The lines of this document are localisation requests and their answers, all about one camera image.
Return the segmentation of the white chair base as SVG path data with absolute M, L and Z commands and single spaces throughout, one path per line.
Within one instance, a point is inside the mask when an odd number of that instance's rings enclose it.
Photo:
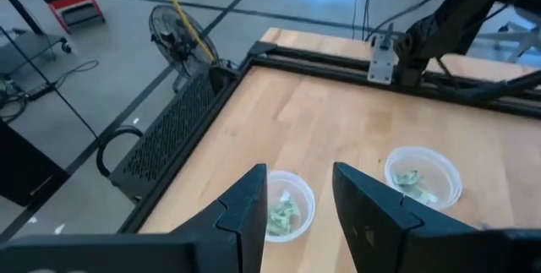
M 528 29 L 515 22 L 508 21 L 497 32 L 478 34 L 478 37 L 496 41 L 513 41 L 518 43 L 518 48 L 506 59 L 508 63 L 516 63 L 517 60 L 530 48 L 541 52 L 541 11 L 527 11 L 524 8 L 514 7 L 516 13 L 522 18 L 534 24 Z

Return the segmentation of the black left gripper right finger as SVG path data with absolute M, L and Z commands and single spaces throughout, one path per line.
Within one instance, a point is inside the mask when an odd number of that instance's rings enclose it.
M 359 273 L 541 273 L 541 229 L 478 230 L 344 162 L 332 187 Z

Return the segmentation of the large clear plastic bowl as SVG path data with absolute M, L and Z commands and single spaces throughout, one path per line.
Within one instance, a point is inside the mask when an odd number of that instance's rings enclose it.
M 438 198 L 437 202 L 427 206 L 443 210 L 459 200 L 462 194 L 460 173 L 445 156 L 420 146 L 395 148 L 388 155 L 385 162 L 385 180 L 390 187 L 407 197 L 410 197 L 411 189 L 396 186 L 392 181 L 392 174 L 410 170 L 417 170 L 423 176 L 417 187 L 428 190 Z

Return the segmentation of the black rolling cart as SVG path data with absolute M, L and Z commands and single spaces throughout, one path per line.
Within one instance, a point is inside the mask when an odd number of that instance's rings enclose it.
M 29 59 L 40 56 L 59 44 L 61 49 L 70 53 L 72 48 L 68 40 L 60 35 L 38 35 L 29 30 L 8 30 L 10 40 L 0 32 L 0 78 L 7 78 L 15 70 L 25 66 Z

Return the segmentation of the green white snack packet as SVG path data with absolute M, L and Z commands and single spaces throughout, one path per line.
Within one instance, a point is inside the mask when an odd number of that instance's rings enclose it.
M 420 188 L 417 186 L 413 186 L 411 188 L 411 190 L 409 191 L 409 195 L 411 198 L 417 200 L 417 202 L 424 205 L 433 204 L 438 201 L 438 198 L 434 194 L 430 193 L 424 188 Z

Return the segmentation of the black floor cabinet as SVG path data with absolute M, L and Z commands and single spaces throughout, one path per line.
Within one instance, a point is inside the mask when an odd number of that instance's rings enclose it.
M 43 187 L 68 173 L 0 120 L 0 195 L 26 207 Z

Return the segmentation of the black perforated metal panel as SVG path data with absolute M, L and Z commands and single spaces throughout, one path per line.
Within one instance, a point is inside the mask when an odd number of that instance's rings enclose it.
M 205 65 L 180 88 L 168 105 L 121 160 L 109 180 L 133 203 L 139 203 L 188 141 L 217 95 L 238 71 Z

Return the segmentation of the black floor fan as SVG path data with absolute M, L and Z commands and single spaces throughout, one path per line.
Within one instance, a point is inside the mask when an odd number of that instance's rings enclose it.
M 202 41 L 213 55 L 210 59 L 203 47 L 188 31 L 177 10 L 172 5 L 156 5 L 149 16 L 150 40 L 177 72 L 172 89 L 179 92 L 181 84 L 187 81 L 203 63 L 217 64 L 220 60 L 216 47 L 209 36 Z

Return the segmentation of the small clear plastic container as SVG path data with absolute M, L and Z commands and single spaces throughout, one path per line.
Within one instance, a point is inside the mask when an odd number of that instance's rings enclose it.
M 284 191 L 288 191 L 292 196 L 292 202 L 298 205 L 300 217 L 295 221 L 294 231 L 286 236 L 270 235 L 266 227 L 266 242 L 291 242 L 303 235 L 314 220 L 316 203 L 314 193 L 308 183 L 295 173 L 274 170 L 268 172 L 267 176 L 267 221 L 270 210 L 279 203 L 279 198 Z

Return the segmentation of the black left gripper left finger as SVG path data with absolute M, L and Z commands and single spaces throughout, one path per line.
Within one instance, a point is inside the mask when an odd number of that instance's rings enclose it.
M 19 238 L 0 246 L 0 273 L 259 273 L 266 223 L 256 164 L 172 232 Z

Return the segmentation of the silver metal mounting bracket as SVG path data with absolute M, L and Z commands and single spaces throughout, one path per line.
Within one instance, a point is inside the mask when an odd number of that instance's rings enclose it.
M 388 25 L 387 30 L 380 36 L 370 36 L 373 56 L 369 62 L 368 81 L 380 85 L 392 83 L 396 66 L 396 54 L 393 49 L 392 33 L 394 24 Z

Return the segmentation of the red black rolling stool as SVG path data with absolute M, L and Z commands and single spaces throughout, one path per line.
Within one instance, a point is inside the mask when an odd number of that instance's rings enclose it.
M 53 16 L 70 33 L 70 27 L 92 19 L 105 22 L 105 17 L 96 0 L 43 0 Z

